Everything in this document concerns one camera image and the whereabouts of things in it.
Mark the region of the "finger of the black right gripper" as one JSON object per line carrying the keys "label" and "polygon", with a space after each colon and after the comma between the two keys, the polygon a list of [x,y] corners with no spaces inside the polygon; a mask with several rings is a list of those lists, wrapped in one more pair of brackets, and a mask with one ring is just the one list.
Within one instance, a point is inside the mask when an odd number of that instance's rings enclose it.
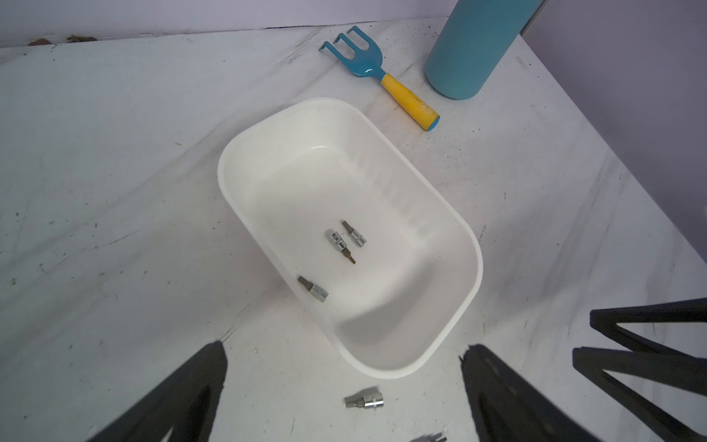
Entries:
{"label": "finger of the black right gripper", "polygon": [[589,318],[590,326],[611,341],[629,350],[650,354],[680,354],[680,351],[626,330],[622,324],[698,322],[706,322],[706,298],[642,307],[594,309]]}
{"label": "finger of the black right gripper", "polygon": [[706,440],[705,435],[694,431],[613,377],[615,373],[628,375],[704,397],[706,395],[704,358],[580,347],[573,350],[573,366],[662,440]]}

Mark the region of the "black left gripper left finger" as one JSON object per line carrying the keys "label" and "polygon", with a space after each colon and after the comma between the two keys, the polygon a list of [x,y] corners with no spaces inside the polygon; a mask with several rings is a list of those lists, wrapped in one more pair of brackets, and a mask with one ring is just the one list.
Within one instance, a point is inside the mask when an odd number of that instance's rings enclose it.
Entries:
{"label": "black left gripper left finger", "polygon": [[93,441],[207,441],[228,372],[220,341],[204,346]]}

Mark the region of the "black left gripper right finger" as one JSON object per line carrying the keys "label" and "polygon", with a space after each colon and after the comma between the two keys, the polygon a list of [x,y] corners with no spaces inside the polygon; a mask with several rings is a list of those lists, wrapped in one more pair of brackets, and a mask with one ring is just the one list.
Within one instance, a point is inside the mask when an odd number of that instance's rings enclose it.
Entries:
{"label": "black left gripper right finger", "polygon": [[482,344],[460,357],[480,441],[596,441]]}

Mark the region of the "silver socket bit small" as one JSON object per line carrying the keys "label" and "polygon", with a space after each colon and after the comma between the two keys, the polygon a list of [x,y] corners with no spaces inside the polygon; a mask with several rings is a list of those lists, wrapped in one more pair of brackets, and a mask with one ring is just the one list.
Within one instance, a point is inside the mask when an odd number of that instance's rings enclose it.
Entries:
{"label": "silver socket bit small", "polygon": [[440,432],[418,436],[418,438],[412,439],[411,442],[447,442],[447,437],[444,433]]}

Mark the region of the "white plastic storage box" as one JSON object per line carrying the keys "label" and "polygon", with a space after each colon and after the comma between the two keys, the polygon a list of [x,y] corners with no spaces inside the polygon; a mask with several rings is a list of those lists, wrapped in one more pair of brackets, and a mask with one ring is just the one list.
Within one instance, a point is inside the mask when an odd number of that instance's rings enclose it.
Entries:
{"label": "white plastic storage box", "polygon": [[[217,180],[320,329],[368,376],[421,368],[480,289],[482,252],[468,223],[347,102],[308,99],[252,125],[226,145]],[[366,238],[363,248],[342,220]],[[326,301],[298,276],[326,290]]]}

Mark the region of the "silver bit brown tip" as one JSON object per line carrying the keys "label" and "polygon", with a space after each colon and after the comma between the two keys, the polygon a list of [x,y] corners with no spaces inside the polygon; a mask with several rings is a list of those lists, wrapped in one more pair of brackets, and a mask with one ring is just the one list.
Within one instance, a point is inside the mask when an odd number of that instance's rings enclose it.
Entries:
{"label": "silver bit brown tip", "polygon": [[330,241],[330,243],[333,245],[333,247],[336,250],[338,250],[338,252],[340,252],[352,264],[356,264],[356,261],[353,258],[353,255],[351,254],[347,244],[345,243],[342,236],[336,230],[329,229],[326,232],[326,237]]}

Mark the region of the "silver hex bit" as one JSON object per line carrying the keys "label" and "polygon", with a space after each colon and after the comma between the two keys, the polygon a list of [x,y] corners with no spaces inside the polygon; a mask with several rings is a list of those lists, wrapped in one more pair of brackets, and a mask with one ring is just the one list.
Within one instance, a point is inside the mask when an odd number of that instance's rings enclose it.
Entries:
{"label": "silver hex bit", "polygon": [[353,242],[359,248],[363,248],[366,244],[366,238],[357,229],[351,226],[346,220],[342,220],[341,224],[346,230],[349,237],[353,240]]}

